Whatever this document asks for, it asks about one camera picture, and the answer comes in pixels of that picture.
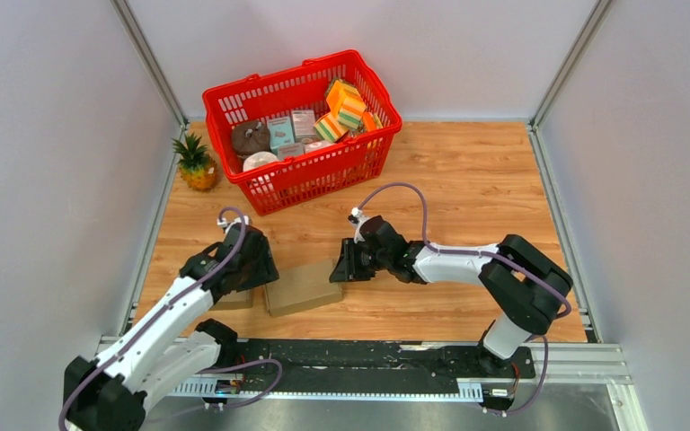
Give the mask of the brown cardboard box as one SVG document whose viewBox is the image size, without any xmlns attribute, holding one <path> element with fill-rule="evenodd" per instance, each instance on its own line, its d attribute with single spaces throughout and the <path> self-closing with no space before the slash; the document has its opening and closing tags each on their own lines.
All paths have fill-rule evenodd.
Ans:
<svg viewBox="0 0 690 431">
<path fill-rule="evenodd" d="M 232 311 L 250 309 L 253 307 L 252 290 L 232 292 L 223 295 L 211 308 L 210 311 Z"/>
</svg>

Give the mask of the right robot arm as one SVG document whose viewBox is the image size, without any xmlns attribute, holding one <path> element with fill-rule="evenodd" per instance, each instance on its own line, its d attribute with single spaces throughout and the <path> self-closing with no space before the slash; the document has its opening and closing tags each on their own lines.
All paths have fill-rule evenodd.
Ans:
<svg viewBox="0 0 690 431">
<path fill-rule="evenodd" d="M 407 284 L 454 282 L 482 286 L 501 310 L 483 333 L 476 363 L 487 375 L 508 369 L 521 344 L 543 336 L 571 310 L 571 276 L 516 234 L 477 247 L 407 241 L 381 216 L 349 219 L 353 237 L 341 242 L 332 283 L 368 281 L 385 270 Z"/>
</svg>

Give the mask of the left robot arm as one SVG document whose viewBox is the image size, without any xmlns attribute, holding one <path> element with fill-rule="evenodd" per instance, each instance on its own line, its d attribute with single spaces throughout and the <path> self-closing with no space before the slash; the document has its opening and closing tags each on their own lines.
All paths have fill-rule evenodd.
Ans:
<svg viewBox="0 0 690 431">
<path fill-rule="evenodd" d="M 270 242 L 242 218 L 221 222 L 225 237 L 189 257 L 159 302 L 92 359 L 76 357 L 64 373 L 61 430 L 138 430 L 151 409 L 181 382 L 209 368 L 225 373 L 239 357 L 236 334 L 203 321 L 173 342 L 221 298 L 279 278 Z"/>
</svg>

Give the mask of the teal small box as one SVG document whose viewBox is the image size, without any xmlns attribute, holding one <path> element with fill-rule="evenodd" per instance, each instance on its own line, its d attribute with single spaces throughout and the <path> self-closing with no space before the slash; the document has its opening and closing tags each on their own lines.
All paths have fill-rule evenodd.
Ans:
<svg viewBox="0 0 690 431">
<path fill-rule="evenodd" d="M 270 150 L 276 153 L 280 147 L 296 142 L 292 120 L 289 116 L 269 119 L 267 128 L 270 132 Z"/>
</svg>

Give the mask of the grey small box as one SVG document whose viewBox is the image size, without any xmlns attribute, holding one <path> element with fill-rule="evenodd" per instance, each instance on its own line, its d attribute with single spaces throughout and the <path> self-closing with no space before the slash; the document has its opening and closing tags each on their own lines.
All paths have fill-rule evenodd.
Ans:
<svg viewBox="0 0 690 431">
<path fill-rule="evenodd" d="M 315 131 L 317 117 L 313 110 L 291 110 L 290 119 L 297 142 L 308 144 L 319 140 Z"/>
</svg>

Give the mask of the red plastic shopping basket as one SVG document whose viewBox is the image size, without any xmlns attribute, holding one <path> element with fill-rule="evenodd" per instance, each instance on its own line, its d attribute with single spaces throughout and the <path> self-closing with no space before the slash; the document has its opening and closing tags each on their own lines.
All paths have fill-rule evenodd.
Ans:
<svg viewBox="0 0 690 431">
<path fill-rule="evenodd" d="M 328 109 L 324 92 L 335 77 L 359 89 L 367 111 L 375 113 L 382 126 L 310 154 L 245 171 L 232 146 L 233 129 L 247 120 L 267 122 L 293 110 L 312 109 L 323 115 Z M 202 100 L 210 142 L 226 179 L 261 216 L 378 177 L 403 126 L 380 77 L 355 49 L 215 86 L 203 92 Z"/>
</svg>

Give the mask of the white round tin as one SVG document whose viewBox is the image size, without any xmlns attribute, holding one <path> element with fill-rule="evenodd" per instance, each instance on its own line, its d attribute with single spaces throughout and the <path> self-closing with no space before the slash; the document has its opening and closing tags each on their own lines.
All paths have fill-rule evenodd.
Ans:
<svg viewBox="0 0 690 431">
<path fill-rule="evenodd" d="M 258 153 L 249 155 L 243 161 L 243 171 L 249 172 L 267 164 L 275 163 L 278 160 L 278 157 L 273 152 L 260 151 Z"/>
</svg>

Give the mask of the small pineapple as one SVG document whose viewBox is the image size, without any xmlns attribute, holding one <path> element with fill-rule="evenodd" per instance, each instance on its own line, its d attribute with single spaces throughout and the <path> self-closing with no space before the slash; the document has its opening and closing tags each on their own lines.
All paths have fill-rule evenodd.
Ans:
<svg viewBox="0 0 690 431">
<path fill-rule="evenodd" d="M 218 183 L 217 162 L 195 133 L 172 139 L 172 149 L 180 157 L 178 170 L 186 185 L 195 191 L 209 192 Z"/>
</svg>

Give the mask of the brown round item in basket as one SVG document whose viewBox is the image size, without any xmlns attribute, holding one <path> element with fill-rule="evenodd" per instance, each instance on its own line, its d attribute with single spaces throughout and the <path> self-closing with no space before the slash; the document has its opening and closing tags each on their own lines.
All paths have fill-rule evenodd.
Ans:
<svg viewBox="0 0 690 431">
<path fill-rule="evenodd" d="M 247 158 L 259 152 L 270 150 L 270 130 L 259 120 L 245 121 L 232 131 L 231 143 L 236 155 Z"/>
</svg>

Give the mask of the striped sponge lower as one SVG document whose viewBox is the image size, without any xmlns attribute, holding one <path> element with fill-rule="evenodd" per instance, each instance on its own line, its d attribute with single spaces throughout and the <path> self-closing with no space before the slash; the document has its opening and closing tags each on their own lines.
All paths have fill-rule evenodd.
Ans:
<svg viewBox="0 0 690 431">
<path fill-rule="evenodd" d="M 328 112 L 315 121 L 314 131 L 322 140 L 336 143 L 342 139 L 349 130 L 337 120 L 333 112 Z"/>
</svg>

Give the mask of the orange sponge right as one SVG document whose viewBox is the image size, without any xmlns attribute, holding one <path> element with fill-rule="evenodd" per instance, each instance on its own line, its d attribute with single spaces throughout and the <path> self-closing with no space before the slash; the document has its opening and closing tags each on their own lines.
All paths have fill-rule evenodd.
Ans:
<svg viewBox="0 0 690 431">
<path fill-rule="evenodd" d="M 383 127 L 381 119 L 371 111 L 365 111 L 361 117 L 360 131 L 367 133 Z"/>
</svg>

